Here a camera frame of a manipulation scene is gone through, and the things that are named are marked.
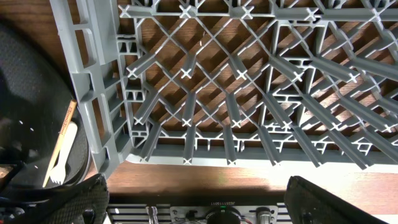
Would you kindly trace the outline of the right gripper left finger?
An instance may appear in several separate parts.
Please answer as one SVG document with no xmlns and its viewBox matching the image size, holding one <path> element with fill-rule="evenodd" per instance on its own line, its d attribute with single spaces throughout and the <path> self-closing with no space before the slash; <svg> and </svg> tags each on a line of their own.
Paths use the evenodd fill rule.
<svg viewBox="0 0 398 224">
<path fill-rule="evenodd" d="M 108 202 L 102 174 L 51 189 L 6 189 L 1 193 L 1 223 L 103 223 Z"/>
</svg>

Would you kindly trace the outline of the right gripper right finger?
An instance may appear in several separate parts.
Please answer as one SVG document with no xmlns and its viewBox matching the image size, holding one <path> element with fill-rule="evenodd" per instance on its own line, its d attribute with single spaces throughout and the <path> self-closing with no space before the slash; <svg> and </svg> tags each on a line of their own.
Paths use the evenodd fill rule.
<svg viewBox="0 0 398 224">
<path fill-rule="evenodd" d="M 384 223 L 301 176 L 290 177 L 284 203 L 292 223 Z"/>
</svg>

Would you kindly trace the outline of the white plastic fork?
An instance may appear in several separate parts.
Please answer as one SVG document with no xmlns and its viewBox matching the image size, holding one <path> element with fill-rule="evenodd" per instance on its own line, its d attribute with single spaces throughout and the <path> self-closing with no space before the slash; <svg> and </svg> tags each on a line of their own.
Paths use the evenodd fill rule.
<svg viewBox="0 0 398 224">
<path fill-rule="evenodd" d="M 65 137 L 58 155 L 57 164 L 50 171 L 50 180 L 55 184 L 63 185 L 66 178 L 66 163 L 73 146 L 78 126 L 73 121 L 70 122 L 65 133 Z"/>
</svg>

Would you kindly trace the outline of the wooden chopstick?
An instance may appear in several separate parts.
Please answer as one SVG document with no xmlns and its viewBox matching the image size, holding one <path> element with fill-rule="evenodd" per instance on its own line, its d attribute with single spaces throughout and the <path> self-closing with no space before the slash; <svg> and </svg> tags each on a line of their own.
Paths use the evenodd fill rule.
<svg viewBox="0 0 398 224">
<path fill-rule="evenodd" d="M 75 112 L 76 105 L 77 105 L 76 100 L 71 100 L 70 101 L 70 104 L 68 106 L 65 118 L 64 118 L 63 123 L 62 123 L 61 130 L 60 130 L 60 132 L 58 134 L 57 142 L 55 144 L 52 156 L 51 156 L 50 161 L 49 161 L 49 165 L 47 167 L 47 171 L 45 173 L 45 178 L 44 178 L 44 181 L 43 181 L 43 184 L 42 184 L 43 188 L 47 185 L 47 182 L 50 179 L 50 171 L 57 164 L 58 155 L 59 155 L 59 152 L 60 152 L 64 137 L 65 137 L 65 133 L 66 133 L 66 130 L 68 128 L 68 125 L 70 124 L 70 122 L 72 120 L 73 114 Z"/>
</svg>

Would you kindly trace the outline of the robot base control panel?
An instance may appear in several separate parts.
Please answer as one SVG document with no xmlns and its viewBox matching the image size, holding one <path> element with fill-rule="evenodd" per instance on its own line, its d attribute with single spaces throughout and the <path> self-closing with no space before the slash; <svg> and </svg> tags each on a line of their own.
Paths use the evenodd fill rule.
<svg viewBox="0 0 398 224">
<path fill-rule="evenodd" d="M 112 223 L 291 223 L 283 203 L 274 205 L 237 205 L 216 202 L 204 206 L 171 204 L 111 204 L 107 213 Z"/>
</svg>

